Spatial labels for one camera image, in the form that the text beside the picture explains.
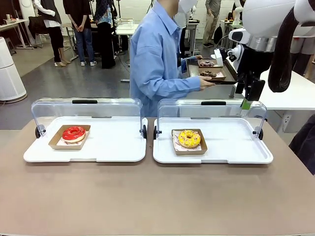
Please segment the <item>person's right hand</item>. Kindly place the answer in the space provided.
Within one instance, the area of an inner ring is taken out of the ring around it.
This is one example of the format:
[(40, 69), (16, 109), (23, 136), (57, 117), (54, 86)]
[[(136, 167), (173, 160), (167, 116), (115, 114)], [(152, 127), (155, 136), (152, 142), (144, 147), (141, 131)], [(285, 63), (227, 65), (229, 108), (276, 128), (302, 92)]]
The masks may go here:
[(199, 76), (200, 79), (200, 90), (215, 86), (215, 83), (212, 82), (211, 77)]

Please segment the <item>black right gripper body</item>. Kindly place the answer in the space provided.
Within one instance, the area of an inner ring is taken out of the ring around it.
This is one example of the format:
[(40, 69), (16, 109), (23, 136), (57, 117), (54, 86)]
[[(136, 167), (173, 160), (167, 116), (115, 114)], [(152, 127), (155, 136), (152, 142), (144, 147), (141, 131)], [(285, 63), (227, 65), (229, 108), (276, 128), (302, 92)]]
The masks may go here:
[(258, 101), (263, 91), (265, 81), (260, 79), (261, 73), (252, 71), (237, 74), (235, 93), (242, 94), (247, 101)]

